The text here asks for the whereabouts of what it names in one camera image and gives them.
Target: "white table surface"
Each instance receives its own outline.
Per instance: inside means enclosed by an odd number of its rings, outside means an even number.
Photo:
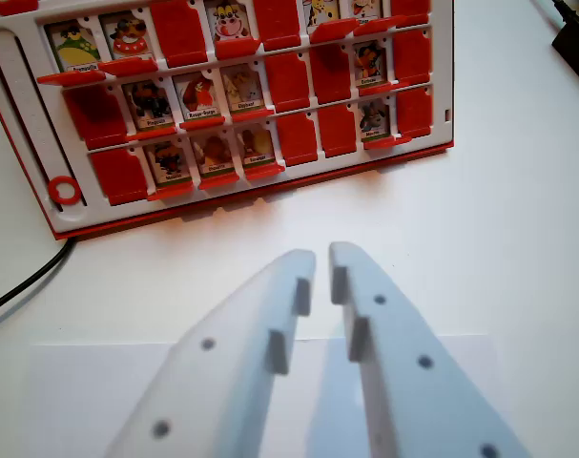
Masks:
[[[338,336],[327,246],[361,245],[438,334],[488,333],[534,456],[579,457],[579,79],[527,0],[456,2],[456,147],[79,243],[0,324],[0,457],[32,344],[168,342],[277,255],[319,270],[298,337]],[[60,247],[0,126],[0,296]]]

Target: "cartoon animal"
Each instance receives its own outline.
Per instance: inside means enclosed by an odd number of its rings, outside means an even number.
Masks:
[[[204,147],[201,148],[202,155],[198,159],[199,164],[219,165],[232,161],[232,156],[228,151],[225,143],[216,135],[209,136],[206,139]]]
[[[327,21],[338,19],[338,2],[337,0],[303,0],[303,5],[310,5],[310,14],[308,15],[308,25],[314,27]]]
[[[359,123],[362,132],[369,132],[372,129],[377,129],[383,125],[386,114],[382,110],[376,110],[374,102],[365,105],[363,108],[363,119]]]
[[[166,96],[152,81],[134,84],[131,97],[138,116],[142,117],[146,112],[150,112],[152,117],[163,117],[171,113]]]
[[[183,103],[190,112],[213,106],[215,100],[211,95],[212,86],[213,82],[210,79],[206,79],[202,74],[190,81],[183,93]]]
[[[238,88],[227,74],[223,76],[223,86],[225,86],[225,93],[228,95],[228,102],[230,102],[230,105],[236,105],[242,101],[240,100]]]
[[[383,50],[376,46],[376,43],[370,43],[359,49],[357,58],[357,67],[362,71],[362,78],[378,76],[380,71],[380,58]]]
[[[144,21],[137,18],[120,19],[115,32],[109,35],[114,41],[114,52],[124,55],[143,54],[149,49],[145,33],[147,26]]]
[[[83,65],[100,60],[98,48],[84,38],[77,25],[71,25],[61,31],[60,37],[64,41],[56,47],[56,52],[69,65]]]
[[[371,16],[378,15],[380,11],[376,11],[378,0],[353,0],[353,15],[355,16]]]
[[[228,40],[230,38],[241,38],[249,36],[249,28],[246,19],[242,18],[242,11],[240,6],[229,0],[221,2],[215,12],[215,41]]]
[[[274,153],[272,137],[268,131],[258,131],[254,134],[246,129],[242,132],[242,142],[244,143],[244,157],[270,156]]]
[[[232,83],[238,89],[241,102],[261,99],[261,92],[258,82],[254,76],[248,72],[238,72],[232,78]]]
[[[155,162],[166,172],[166,175],[179,172],[181,150],[174,144],[165,142],[155,145],[154,156]]]

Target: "black device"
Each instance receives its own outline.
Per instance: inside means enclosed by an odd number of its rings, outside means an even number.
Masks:
[[[579,75],[579,16],[562,0],[554,0],[554,6],[566,24],[552,41],[552,46]]]

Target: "red ring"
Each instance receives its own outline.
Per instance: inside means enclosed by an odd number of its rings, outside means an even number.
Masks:
[[[73,195],[70,198],[60,197],[57,186],[61,183],[72,186]],[[81,189],[77,181],[72,177],[56,177],[48,183],[48,193],[52,200],[60,205],[75,205],[81,199]]]

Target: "red flap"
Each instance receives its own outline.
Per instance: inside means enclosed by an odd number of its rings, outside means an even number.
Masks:
[[[405,16],[381,17],[380,19],[374,19],[373,21],[361,24],[354,29],[353,35],[362,36],[388,31],[391,27],[399,27],[405,19]]]
[[[259,40],[252,36],[237,38],[236,40],[217,41],[215,55],[219,60],[233,59],[245,55],[253,55],[259,48]]]
[[[133,140],[147,140],[149,138],[157,138],[159,136],[176,134],[176,127],[162,127],[161,129],[152,129],[151,131],[138,132],[133,135],[126,135],[126,141]]]
[[[296,0],[253,0],[259,38],[266,51],[299,46],[300,21]]]
[[[164,186],[163,188],[158,188],[155,194],[147,196],[147,200],[175,198],[177,196],[182,196],[189,193],[192,189],[194,189],[194,183],[191,180],[184,183],[171,184],[169,186]]]
[[[88,149],[104,148],[125,141],[126,124],[117,99],[103,86],[84,86],[62,94],[72,122]]]
[[[433,106],[425,88],[397,93],[397,127],[404,136],[431,134]]]
[[[115,76],[130,76],[131,74],[157,72],[157,64],[152,57],[149,59],[124,57],[110,62],[100,62],[98,69]]]
[[[12,16],[21,12],[35,11],[39,8],[39,0],[0,0],[0,14]]]
[[[311,48],[310,68],[319,103],[350,98],[348,54],[341,49],[340,45],[331,44]]]
[[[321,108],[319,115],[319,132],[325,157],[333,157],[357,151],[357,133],[355,116],[346,105],[333,105]]]
[[[39,76],[37,78],[37,83],[52,84],[54,86],[69,88],[70,86],[78,86],[80,84],[97,83],[98,81],[104,81],[106,78],[107,75],[100,70],[87,70],[86,72],[73,70],[71,72]]]
[[[147,181],[138,157],[121,148],[94,153],[90,159],[111,205],[147,198]]]
[[[391,14],[408,16],[400,27],[426,24],[430,10],[431,0],[391,0]]]
[[[265,58],[268,85],[277,112],[308,108],[308,73],[306,63],[295,52]]]
[[[281,173],[283,170],[285,170],[285,168],[282,165],[274,162],[272,164],[259,165],[244,169],[244,175],[251,181],[253,179],[273,177],[274,175]]]
[[[399,138],[394,136],[388,136],[387,138],[381,138],[380,140],[366,141],[363,143],[363,148],[365,150],[380,150],[382,148],[393,148],[397,145],[403,145],[408,141],[412,141],[412,137],[403,135]]]
[[[337,21],[323,22],[319,24],[310,35],[310,43],[324,43],[326,41],[342,40],[348,33],[359,25],[355,17],[339,19]]]
[[[181,122],[178,127],[186,131],[196,131],[207,127],[220,126],[225,122],[225,116],[206,117],[204,119],[194,119],[193,121]]]
[[[288,114],[277,118],[280,152],[287,166],[317,160],[315,123],[306,113]]]
[[[402,31],[393,35],[395,78],[410,84],[425,83],[431,71],[431,40],[423,31]]]
[[[210,189],[216,188],[218,186],[223,186],[224,184],[232,184],[237,182],[240,177],[236,172],[231,172],[223,175],[217,175],[216,177],[203,178],[198,186],[199,189]]]
[[[232,114],[232,120],[234,122],[250,121],[251,119],[259,119],[261,117],[266,117],[273,114],[274,110],[269,110],[266,107],[261,107],[258,108],[257,110],[249,110],[248,112]]]
[[[208,60],[199,15],[188,2],[153,2],[149,8],[159,46],[170,68]]]

